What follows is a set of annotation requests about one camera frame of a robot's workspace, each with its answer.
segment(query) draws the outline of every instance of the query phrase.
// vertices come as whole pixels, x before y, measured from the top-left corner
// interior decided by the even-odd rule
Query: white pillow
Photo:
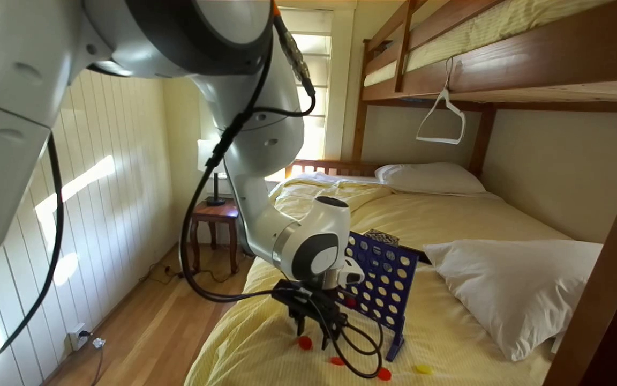
[[[577,240],[458,240],[424,247],[451,291],[508,359],[561,335],[603,250]]]
[[[455,163],[397,163],[375,169],[379,181],[397,190],[433,195],[485,192],[483,181]]]

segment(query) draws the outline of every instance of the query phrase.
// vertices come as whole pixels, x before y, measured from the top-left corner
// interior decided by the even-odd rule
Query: upper bunk mattress
[[[418,8],[415,15],[416,24],[424,24],[424,16],[418,15],[432,15],[435,8],[439,8],[441,2],[427,2]],[[612,0],[503,0],[497,7],[492,7],[488,11],[480,13],[473,18],[468,18],[458,24],[457,28],[448,29],[447,35],[433,38],[432,42],[424,42],[416,47],[408,56],[408,73],[423,69],[427,64],[479,50],[483,44],[522,35],[525,29],[563,18],[569,15],[583,13],[587,8],[607,5]],[[394,76],[394,62],[389,67],[381,67],[367,74],[364,86],[375,86],[387,80]]]

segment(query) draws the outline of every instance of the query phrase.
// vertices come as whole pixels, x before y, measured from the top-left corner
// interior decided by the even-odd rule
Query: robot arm
[[[0,2],[0,242],[62,95],[87,67],[134,76],[190,74],[226,129],[252,99],[272,50],[258,104],[298,112],[296,76],[274,42],[272,16],[271,0]],[[320,199],[296,223],[268,203],[263,175],[288,164],[303,138],[303,119],[255,112],[226,151],[226,166],[250,247],[292,278],[332,288],[361,273],[343,254],[349,210]]]

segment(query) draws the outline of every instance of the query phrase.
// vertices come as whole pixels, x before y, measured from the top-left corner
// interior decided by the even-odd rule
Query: power cord
[[[106,348],[106,341],[102,338],[102,337],[97,337],[94,341],[92,341],[92,348],[99,351],[99,363],[97,363],[97,371],[94,371],[94,379],[92,379],[92,386],[97,386],[99,383],[99,379],[102,379],[102,368],[103,368],[103,348]]]
[[[32,306],[24,316],[24,320],[17,324],[17,328],[0,344],[0,354],[24,333],[24,328],[31,324],[31,320],[35,317],[39,306],[44,304],[44,300],[51,288],[59,259],[61,259],[61,247],[62,247],[62,236],[65,236],[65,199],[62,199],[62,177],[61,177],[61,164],[59,164],[55,132],[49,132],[47,150],[49,150],[51,180],[55,180],[55,195],[56,195],[56,236],[55,236],[51,262],[49,262],[49,270],[47,270],[42,294],[36,295],[36,300],[32,303]]]
[[[208,275],[214,282],[226,282],[228,278],[233,277],[233,275],[220,277],[214,270],[198,270],[195,275]]]
[[[252,119],[253,113],[261,113],[261,112],[272,112],[272,113],[282,113],[282,116],[292,116],[292,117],[300,117],[300,116],[308,116],[315,106],[315,89],[313,86],[304,86],[308,96],[312,96],[312,104],[308,109],[304,112],[286,112],[286,109],[277,109],[277,106],[255,106],[263,86],[266,86],[266,80],[268,80],[268,70],[271,70],[271,60],[272,60],[272,41],[271,41],[271,50],[268,50],[268,56],[263,58],[263,69],[261,69],[261,74],[260,74],[260,81],[246,103],[246,106],[233,117],[233,123],[224,130],[222,134],[222,141],[214,146],[214,154],[207,161],[207,171],[187,205],[187,213],[185,213],[185,219],[183,219],[183,227],[180,227],[180,266],[183,266],[183,275],[187,278],[187,282],[207,300],[212,300],[212,303],[238,303],[238,300],[244,300],[244,297],[255,297],[255,295],[271,295],[272,290],[266,290],[266,291],[252,291],[252,294],[217,294],[217,291],[208,291],[207,288],[202,288],[198,280],[195,280],[195,275],[194,275],[194,268],[192,268],[192,262],[190,262],[190,250],[187,250],[187,236],[192,231],[192,214],[194,214],[194,208],[195,203],[200,202],[202,196],[202,190],[207,187],[207,180],[211,177],[212,169],[224,161],[228,148],[232,146],[232,141],[237,139],[237,134],[244,129],[244,125]]]
[[[312,303],[313,308],[318,311],[320,324],[330,326],[329,320],[327,320],[327,316],[323,316],[323,311],[315,304],[315,300],[308,297],[308,303]],[[330,343],[332,343],[332,348],[334,348],[334,351],[336,351],[340,358],[352,368],[352,373],[356,373],[356,376],[361,376],[361,378],[368,378],[368,379],[371,379],[371,378],[377,378],[377,376],[379,376],[379,368],[381,368],[381,351],[379,351],[379,350],[381,350],[383,333],[381,333],[381,324],[377,324],[377,326],[379,326],[379,343],[375,343],[364,331],[356,328],[356,326],[349,324],[349,322],[345,322],[345,326],[342,328],[342,333],[340,333],[336,337],[332,335],[330,328],[323,328],[327,335],[329,335],[329,338],[330,338]],[[373,350],[361,350],[358,344],[355,344],[355,341],[349,338],[349,335],[345,335],[345,328],[349,328],[349,331],[358,333],[362,338],[367,338],[367,341],[373,344]],[[348,356],[343,354],[343,350],[340,348],[340,343],[336,343],[340,337],[345,337],[345,341],[348,341],[358,354],[362,354],[362,356],[375,356],[375,359],[377,359],[375,371],[373,371],[373,373],[364,373],[364,371],[356,368],[355,363],[349,363]]]

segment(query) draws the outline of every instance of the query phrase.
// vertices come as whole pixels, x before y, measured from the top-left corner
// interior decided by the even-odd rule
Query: upper bunk
[[[406,0],[367,41],[362,101],[617,103],[617,0]]]

